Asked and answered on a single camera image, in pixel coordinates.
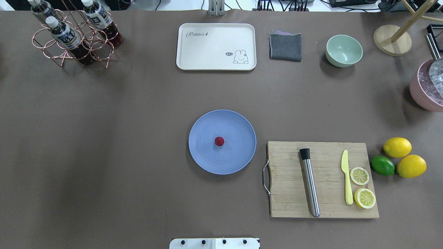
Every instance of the gray cloth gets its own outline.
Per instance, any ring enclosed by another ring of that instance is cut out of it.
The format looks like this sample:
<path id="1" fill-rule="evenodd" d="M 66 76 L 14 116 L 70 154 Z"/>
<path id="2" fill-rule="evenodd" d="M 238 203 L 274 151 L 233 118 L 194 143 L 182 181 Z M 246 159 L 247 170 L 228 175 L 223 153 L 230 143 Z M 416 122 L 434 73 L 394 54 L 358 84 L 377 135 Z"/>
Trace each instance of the gray cloth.
<path id="1" fill-rule="evenodd" d="M 269 34 L 271 59 L 302 61 L 302 34 L 290 34 L 281 31 Z"/>

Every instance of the brown tabletop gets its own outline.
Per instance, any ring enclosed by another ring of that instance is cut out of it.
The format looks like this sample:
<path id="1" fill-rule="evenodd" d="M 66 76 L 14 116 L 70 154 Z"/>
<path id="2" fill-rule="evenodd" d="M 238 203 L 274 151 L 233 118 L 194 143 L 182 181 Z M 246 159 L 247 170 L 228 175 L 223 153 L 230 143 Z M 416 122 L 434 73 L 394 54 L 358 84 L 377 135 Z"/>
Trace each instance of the brown tabletop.
<path id="1" fill-rule="evenodd" d="M 0 12 L 0 248 L 161 249 L 187 237 L 259 237 L 264 249 L 441 247 L 443 114 L 409 93 L 431 59 L 430 22 L 408 30 L 412 49 L 396 58 L 373 33 L 408 13 L 112 14 L 125 41 L 104 70 L 59 68 L 32 46 L 31 13 Z M 180 70 L 179 26 L 207 22 L 253 25 L 256 68 Z M 302 34 L 301 62 L 269 59 L 273 30 Z M 326 60 L 336 34 L 361 43 L 355 66 Z M 242 114 L 256 132 L 255 155 L 235 174 L 208 173 L 189 152 L 192 125 L 216 109 Z M 372 172 L 380 218 L 270 217 L 261 181 L 268 141 L 361 142 L 372 157 L 395 136 L 428 168 L 414 179 Z"/>

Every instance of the mint green bowl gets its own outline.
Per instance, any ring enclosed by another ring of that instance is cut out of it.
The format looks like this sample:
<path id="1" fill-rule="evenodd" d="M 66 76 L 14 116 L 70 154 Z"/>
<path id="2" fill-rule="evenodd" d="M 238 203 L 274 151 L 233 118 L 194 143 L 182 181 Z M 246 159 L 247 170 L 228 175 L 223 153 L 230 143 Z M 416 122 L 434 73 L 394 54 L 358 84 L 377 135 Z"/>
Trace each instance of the mint green bowl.
<path id="1" fill-rule="evenodd" d="M 352 66 L 362 56 L 363 48 L 360 43 L 348 35 L 335 35 L 326 44 L 326 58 L 334 66 Z"/>

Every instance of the wooden cutting board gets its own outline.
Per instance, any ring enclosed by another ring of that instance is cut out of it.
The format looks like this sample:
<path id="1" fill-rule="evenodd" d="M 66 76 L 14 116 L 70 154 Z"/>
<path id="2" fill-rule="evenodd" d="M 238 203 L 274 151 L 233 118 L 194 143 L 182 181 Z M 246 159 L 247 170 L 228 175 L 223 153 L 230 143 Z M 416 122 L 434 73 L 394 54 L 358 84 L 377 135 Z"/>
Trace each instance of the wooden cutting board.
<path id="1" fill-rule="evenodd" d="M 362 167 L 369 182 L 360 186 L 351 181 L 352 193 L 368 188 L 375 193 L 364 143 L 268 142 L 271 217 L 313 218 L 309 213 L 300 149 L 310 148 L 320 218 L 378 218 L 377 204 L 371 209 L 345 202 L 345 176 L 340 168 L 343 150 L 349 151 L 349 170 Z"/>

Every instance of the lemon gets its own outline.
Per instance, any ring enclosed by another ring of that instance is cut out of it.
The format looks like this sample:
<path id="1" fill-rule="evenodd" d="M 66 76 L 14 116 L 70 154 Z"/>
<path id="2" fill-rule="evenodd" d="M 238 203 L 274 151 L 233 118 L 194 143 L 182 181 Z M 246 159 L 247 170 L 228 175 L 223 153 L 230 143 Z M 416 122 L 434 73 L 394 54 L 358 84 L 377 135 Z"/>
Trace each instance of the lemon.
<path id="1" fill-rule="evenodd" d="M 426 162 L 417 155 L 409 155 L 397 164 L 397 173 L 406 178 L 413 178 L 426 171 Z"/>
<path id="2" fill-rule="evenodd" d="M 362 167 L 355 167 L 350 173 L 351 180 L 357 185 L 366 185 L 369 182 L 369 174 Z"/>
<path id="3" fill-rule="evenodd" d="M 412 150 L 411 143 L 403 137 L 393 137 L 388 139 L 383 145 L 385 153 L 394 158 L 404 157 Z"/>
<path id="4" fill-rule="evenodd" d="M 354 200 L 362 208 L 371 208 L 375 205 L 375 194 L 367 188 L 359 188 L 354 193 Z"/>

